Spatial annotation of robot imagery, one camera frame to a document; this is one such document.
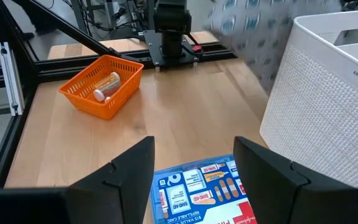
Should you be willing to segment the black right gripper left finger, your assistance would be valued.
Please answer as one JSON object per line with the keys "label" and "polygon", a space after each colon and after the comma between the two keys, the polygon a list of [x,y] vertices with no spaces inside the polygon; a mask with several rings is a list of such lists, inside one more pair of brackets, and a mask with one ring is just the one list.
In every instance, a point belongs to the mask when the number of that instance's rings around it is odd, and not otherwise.
{"label": "black right gripper left finger", "polygon": [[142,223],[155,165],[147,136],[67,188],[70,223]]}

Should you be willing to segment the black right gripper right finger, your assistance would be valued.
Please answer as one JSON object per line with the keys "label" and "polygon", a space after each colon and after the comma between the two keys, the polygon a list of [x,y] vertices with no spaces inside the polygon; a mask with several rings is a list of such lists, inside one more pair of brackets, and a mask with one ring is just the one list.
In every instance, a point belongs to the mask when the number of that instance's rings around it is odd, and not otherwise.
{"label": "black right gripper right finger", "polygon": [[353,223],[343,183],[240,136],[233,154],[258,223]]}

